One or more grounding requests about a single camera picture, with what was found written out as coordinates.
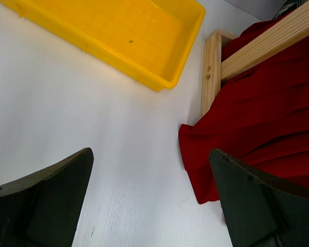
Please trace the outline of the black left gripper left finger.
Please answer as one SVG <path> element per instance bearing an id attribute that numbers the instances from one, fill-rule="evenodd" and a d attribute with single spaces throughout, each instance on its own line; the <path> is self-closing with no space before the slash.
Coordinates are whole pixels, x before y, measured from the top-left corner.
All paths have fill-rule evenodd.
<path id="1" fill-rule="evenodd" d="M 93 162 L 84 148 L 0 185 L 0 246 L 71 246 Z"/>

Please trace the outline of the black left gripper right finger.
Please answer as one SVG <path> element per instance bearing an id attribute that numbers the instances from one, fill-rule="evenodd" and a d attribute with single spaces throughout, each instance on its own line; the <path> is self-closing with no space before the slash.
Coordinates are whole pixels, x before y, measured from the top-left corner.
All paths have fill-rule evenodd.
<path id="1" fill-rule="evenodd" d="M 309 188 L 219 149 L 209 161 L 233 246 L 309 246 Z"/>

